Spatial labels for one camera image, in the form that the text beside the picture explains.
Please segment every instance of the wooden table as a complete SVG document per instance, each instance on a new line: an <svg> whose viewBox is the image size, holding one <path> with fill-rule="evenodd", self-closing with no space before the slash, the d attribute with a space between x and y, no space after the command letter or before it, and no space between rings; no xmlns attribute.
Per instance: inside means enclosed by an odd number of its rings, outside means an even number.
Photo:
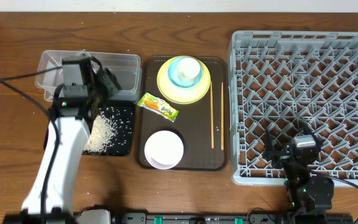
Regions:
<svg viewBox="0 0 358 224"><path fill-rule="evenodd" d="M212 55L226 59L236 30L358 31L358 14L0 13L0 77L37 70L44 50L152 55ZM49 106L34 78L13 82ZM43 155L47 119L0 85L0 223L16 213ZM287 206L284 187L237 186L230 167L219 172L159 171L128 157L83 156L74 209L106 204L120 212L247 213ZM331 213L358 216L358 191L336 188Z"/></svg>

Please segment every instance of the dish rack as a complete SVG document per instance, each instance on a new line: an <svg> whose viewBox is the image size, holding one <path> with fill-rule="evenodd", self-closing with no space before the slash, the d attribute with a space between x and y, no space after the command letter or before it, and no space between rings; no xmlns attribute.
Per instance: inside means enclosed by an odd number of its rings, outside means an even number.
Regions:
<svg viewBox="0 0 358 224"><path fill-rule="evenodd" d="M358 184L358 32L237 31L227 59L234 183L282 185L265 130L283 149L308 125L323 142L309 169Z"/></svg>

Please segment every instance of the white plate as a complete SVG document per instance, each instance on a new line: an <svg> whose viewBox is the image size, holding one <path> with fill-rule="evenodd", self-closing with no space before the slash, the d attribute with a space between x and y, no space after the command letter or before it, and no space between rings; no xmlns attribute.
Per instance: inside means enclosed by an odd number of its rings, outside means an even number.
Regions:
<svg viewBox="0 0 358 224"><path fill-rule="evenodd" d="M171 131L158 131L146 141L144 154L153 167L171 169L183 157L183 142Z"/></svg>

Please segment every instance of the candy wrapper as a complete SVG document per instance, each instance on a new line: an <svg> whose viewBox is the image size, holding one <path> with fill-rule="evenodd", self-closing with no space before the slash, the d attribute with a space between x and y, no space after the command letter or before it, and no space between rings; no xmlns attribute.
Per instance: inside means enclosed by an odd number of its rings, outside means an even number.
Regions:
<svg viewBox="0 0 358 224"><path fill-rule="evenodd" d="M145 93L137 105L142 106L150 111L154 111L155 113L160 114L172 122L176 119L179 113L178 110L171 107L165 100L155 97L150 93Z"/></svg>

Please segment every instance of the white wall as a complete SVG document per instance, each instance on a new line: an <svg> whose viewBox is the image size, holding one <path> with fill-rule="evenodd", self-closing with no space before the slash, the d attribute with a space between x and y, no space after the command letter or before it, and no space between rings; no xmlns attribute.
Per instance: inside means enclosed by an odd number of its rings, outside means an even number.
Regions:
<svg viewBox="0 0 358 224"><path fill-rule="evenodd" d="M0 11L358 12L358 0L0 0Z"/></svg>

